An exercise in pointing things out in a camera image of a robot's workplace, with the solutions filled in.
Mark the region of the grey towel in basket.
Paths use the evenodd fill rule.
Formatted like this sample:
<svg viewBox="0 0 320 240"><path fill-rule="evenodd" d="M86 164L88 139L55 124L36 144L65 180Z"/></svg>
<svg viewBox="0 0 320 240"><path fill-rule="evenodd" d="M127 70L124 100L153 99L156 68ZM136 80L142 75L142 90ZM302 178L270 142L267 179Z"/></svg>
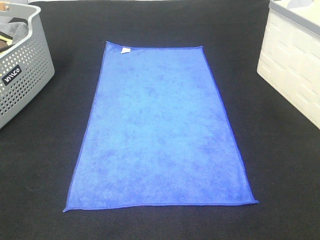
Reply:
<svg viewBox="0 0 320 240"><path fill-rule="evenodd" d="M29 33L28 25L24 22L0 24L0 39L8 45L14 45L24 39Z"/></svg>

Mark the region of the grey perforated plastic basket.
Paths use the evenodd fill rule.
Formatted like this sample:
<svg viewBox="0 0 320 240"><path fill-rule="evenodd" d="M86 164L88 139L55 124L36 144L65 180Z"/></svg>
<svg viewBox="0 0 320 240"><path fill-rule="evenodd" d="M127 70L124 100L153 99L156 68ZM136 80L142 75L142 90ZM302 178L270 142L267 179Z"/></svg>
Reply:
<svg viewBox="0 0 320 240"><path fill-rule="evenodd" d="M49 82L55 69L35 5L2 2L0 14L24 19L28 34L0 55L0 125L5 126Z"/></svg>

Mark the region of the brown cloth in basket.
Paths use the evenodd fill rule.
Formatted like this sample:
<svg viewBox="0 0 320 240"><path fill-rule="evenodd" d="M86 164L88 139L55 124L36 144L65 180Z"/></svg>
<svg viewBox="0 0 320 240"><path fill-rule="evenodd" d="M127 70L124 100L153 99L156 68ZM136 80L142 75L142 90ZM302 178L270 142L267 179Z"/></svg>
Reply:
<svg viewBox="0 0 320 240"><path fill-rule="evenodd" d="M0 40L0 53L3 53L4 51L8 50L11 46L8 45L8 42L4 40Z"/></svg>

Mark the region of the blue microfibre towel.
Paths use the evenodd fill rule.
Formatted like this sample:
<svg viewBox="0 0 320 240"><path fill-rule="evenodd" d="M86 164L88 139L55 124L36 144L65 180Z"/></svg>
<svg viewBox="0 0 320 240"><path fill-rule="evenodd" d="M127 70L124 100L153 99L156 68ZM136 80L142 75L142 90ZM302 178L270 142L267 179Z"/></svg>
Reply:
<svg viewBox="0 0 320 240"><path fill-rule="evenodd" d="M256 202L203 47L107 42L65 211Z"/></svg>

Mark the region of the white plastic storage box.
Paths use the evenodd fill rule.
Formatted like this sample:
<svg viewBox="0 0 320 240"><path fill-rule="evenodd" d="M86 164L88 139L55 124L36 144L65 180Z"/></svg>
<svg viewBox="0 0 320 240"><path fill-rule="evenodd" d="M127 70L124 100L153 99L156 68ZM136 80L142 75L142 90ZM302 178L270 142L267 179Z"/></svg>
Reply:
<svg viewBox="0 0 320 240"><path fill-rule="evenodd" d="M320 126L320 2L271 0L257 73Z"/></svg>

